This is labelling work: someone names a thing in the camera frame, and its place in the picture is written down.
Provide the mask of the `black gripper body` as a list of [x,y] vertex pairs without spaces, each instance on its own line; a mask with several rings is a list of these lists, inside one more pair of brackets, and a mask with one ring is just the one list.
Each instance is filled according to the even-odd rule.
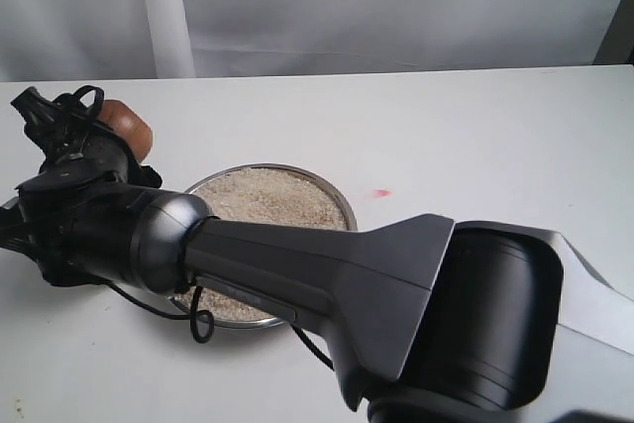
[[131,276],[121,267],[138,215],[158,195],[127,182],[131,162],[137,160],[123,140],[94,135],[47,156],[39,173],[17,186],[31,259],[47,283],[74,287]]

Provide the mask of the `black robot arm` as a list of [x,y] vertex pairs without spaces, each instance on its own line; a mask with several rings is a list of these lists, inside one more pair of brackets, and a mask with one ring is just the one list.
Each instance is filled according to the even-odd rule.
[[60,286],[210,288],[317,334],[372,422],[629,422],[633,302],[560,233],[424,214],[351,232],[226,221],[109,140],[44,165],[1,245]]

